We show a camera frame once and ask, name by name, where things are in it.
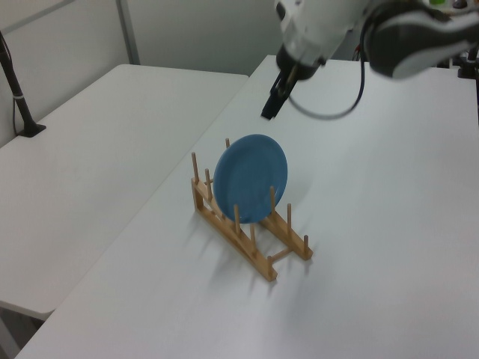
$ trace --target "black cable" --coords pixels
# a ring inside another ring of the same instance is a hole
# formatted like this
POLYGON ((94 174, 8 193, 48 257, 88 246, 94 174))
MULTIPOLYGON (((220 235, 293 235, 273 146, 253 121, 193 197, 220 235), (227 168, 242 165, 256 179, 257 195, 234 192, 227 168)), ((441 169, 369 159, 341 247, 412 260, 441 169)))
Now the black cable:
POLYGON ((12 123, 13 123, 13 132, 15 132, 15 136, 18 136, 18 132, 16 131, 16 124, 15 124, 15 99, 13 100, 13 116, 12 116, 12 123))
POLYGON ((364 24, 362 31, 361 31, 361 39, 360 39, 360 49, 359 49, 359 54, 361 55, 361 85, 359 87, 359 93, 358 97, 356 97, 356 101, 353 103, 351 107, 349 107, 346 111, 343 111, 339 114, 317 114, 315 112, 309 111, 308 109, 302 107, 291 95, 290 95, 290 102, 293 107, 301 112, 302 114, 305 114, 308 117, 315 118, 317 120, 337 120, 339 118, 342 118, 351 112, 356 108, 356 106, 359 104, 362 98, 362 94, 364 92, 364 83, 365 83, 365 71, 364 71, 364 62, 366 59, 366 54, 364 53, 364 37, 366 34, 366 29, 369 27, 371 20, 368 19, 366 23, 364 24))
POLYGON ((3 38, 3 34, 0 32, 0 40, 1 40, 1 43, 3 43, 3 46, 5 47, 5 50, 7 50, 7 55, 8 55, 8 58, 10 60, 10 63, 12 64, 12 54, 10 53, 10 49, 8 48, 8 45, 7 45, 7 41, 5 41, 5 39, 3 38))
MULTIPOLYGON (((1 40, 1 43, 3 43, 3 46, 5 47, 5 50, 7 51, 7 55, 8 55, 8 59, 10 60, 10 63, 13 64, 13 61, 12 61, 12 54, 10 53, 10 49, 8 48, 8 45, 7 45, 7 42, 5 41, 5 39, 3 38, 3 34, 0 32, 0 40, 1 40)), ((12 103, 13 103, 13 110, 12 110, 12 124, 13 124, 13 132, 15 133, 15 136, 18 136, 18 132, 16 131, 16 124, 15 124, 15 110, 16 110, 16 106, 15 106, 15 98, 12 99, 12 103)))

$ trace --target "white wall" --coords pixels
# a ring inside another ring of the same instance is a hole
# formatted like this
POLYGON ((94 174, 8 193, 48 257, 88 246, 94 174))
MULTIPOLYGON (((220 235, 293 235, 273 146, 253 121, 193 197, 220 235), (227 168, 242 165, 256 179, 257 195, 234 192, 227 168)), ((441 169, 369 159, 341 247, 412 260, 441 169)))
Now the white wall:
MULTIPOLYGON (((115 0, 75 0, 4 37, 34 120, 128 63, 115 0)), ((13 138, 11 101, 0 71, 0 147, 13 138)))
POLYGON ((273 0, 128 0, 142 65, 251 75, 281 45, 273 0))

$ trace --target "floor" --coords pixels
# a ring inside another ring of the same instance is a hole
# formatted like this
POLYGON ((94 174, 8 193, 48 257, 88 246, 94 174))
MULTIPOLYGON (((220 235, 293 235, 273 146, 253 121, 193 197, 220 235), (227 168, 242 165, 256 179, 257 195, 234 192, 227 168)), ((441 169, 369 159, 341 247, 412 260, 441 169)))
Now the floor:
POLYGON ((43 322, 0 308, 0 359, 14 359, 43 322))

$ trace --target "wooden dowel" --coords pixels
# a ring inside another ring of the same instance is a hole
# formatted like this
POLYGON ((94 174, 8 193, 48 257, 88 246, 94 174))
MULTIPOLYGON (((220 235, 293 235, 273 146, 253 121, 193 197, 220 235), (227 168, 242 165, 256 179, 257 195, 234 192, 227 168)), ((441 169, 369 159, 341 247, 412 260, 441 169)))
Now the wooden dowel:
POLYGON ((305 254, 308 252, 308 250, 309 250, 309 237, 305 236, 305 254))
POLYGON ((213 193, 211 192, 211 180, 210 180, 210 170, 206 169, 204 170, 204 173, 207 177, 207 189, 208 189, 208 201, 211 201, 213 199, 213 193))
POLYGON ((287 256, 289 253, 291 253, 293 250, 291 248, 286 248, 284 249, 283 251, 275 254, 274 256, 272 256, 272 261, 273 262, 276 262, 278 260, 280 260, 281 258, 287 256))
POLYGON ((254 234, 254 224, 249 225, 249 234, 251 237, 251 243, 253 244, 253 257, 256 257, 257 248, 256 248, 256 235, 254 234))
POLYGON ((271 258, 271 256, 268 256, 268 275, 270 277, 272 276, 272 258, 271 258))
POLYGON ((291 203, 287 204, 287 235, 291 237, 291 203))
POLYGON ((241 226, 240 226, 240 208, 237 204, 234 205, 234 224, 236 226, 237 235, 241 236, 241 226))
POLYGON ((198 175, 198 164, 196 163, 196 153, 192 153, 193 159, 193 171, 195 172, 195 184, 197 185, 200 182, 200 177, 198 175))
POLYGON ((271 218, 275 220, 276 218, 276 200, 275 200, 275 189, 273 186, 269 187, 269 196, 271 197, 271 218))

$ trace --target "white table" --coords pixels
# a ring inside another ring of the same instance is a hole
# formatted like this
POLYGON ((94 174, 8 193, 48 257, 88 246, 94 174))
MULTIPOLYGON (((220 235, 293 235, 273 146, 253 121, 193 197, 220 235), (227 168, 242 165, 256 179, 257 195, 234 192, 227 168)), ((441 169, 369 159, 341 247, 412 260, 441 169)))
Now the white table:
POLYGON ((0 149, 0 307, 45 319, 247 77, 122 65, 0 149))
MULTIPOLYGON (((193 150, 213 169, 224 137, 275 138, 290 169, 278 211, 293 203, 312 262, 290 254, 267 283, 194 213, 187 155, 19 359, 478 357, 475 83, 367 71, 348 118, 318 122, 286 104, 268 122, 276 75, 268 57, 193 150)), ((358 83, 358 63, 330 61, 295 96, 338 111, 358 83)))

